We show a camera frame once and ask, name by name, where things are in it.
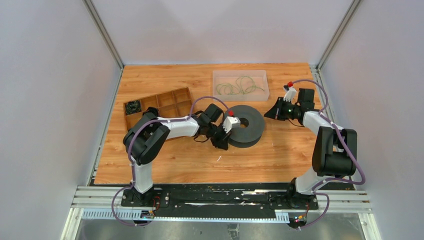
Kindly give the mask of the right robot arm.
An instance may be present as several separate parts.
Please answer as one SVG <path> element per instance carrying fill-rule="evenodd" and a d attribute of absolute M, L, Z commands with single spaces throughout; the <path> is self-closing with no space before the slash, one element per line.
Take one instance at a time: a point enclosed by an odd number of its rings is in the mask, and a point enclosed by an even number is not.
<path fill-rule="evenodd" d="M 285 195 L 286 203 L 294 209 L 329 182 L 350 183 L 347 177 L 357 170 L 352 160 L 357 155 L 357 132 L 327 120 L 315 108 L 314 97 L 313 89 L 300 88 L 296 102 L 287 96 L 279 97 L 264 114 L 278 121 L 297 120 L 316 136 L 310 169 L 290 182 Z"/>

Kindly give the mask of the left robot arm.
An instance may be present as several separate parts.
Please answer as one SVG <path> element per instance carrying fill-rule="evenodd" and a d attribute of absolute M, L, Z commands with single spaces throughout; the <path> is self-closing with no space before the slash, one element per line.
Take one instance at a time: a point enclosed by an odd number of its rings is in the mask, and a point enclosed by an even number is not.
<path fill-rule="evenodd" d="M 232 131 L 240 125 L 240 119 L 232 110 L 225 114 L 213 103 L 204 111 L 192 111 L 186 116 L 173 118 L 160 117 L 157 108 L 148 108 L 123 138 L 131 166 L 131 188 L 135 190 L 135 202 L 146 207 L 153 201 L 153 193 L 150 190 L 154 185 L 152 162 L 165 141 L 180 137 L 205 136 L 215 148 L 227 150 Z"/>

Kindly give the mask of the dark grey spool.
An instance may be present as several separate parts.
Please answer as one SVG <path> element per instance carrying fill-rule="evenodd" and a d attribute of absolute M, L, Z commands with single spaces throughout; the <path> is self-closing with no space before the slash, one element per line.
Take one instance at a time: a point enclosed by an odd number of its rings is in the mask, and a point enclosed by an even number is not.
<path fill-rule="evenodd" d="M 265 130 L 262 114 L 252 106 L 239 104 L 230 108 L 240 120 L 240 127 L 231 130 L 228 143 L 236 148 L 250 148 L 257 144 Z"/>

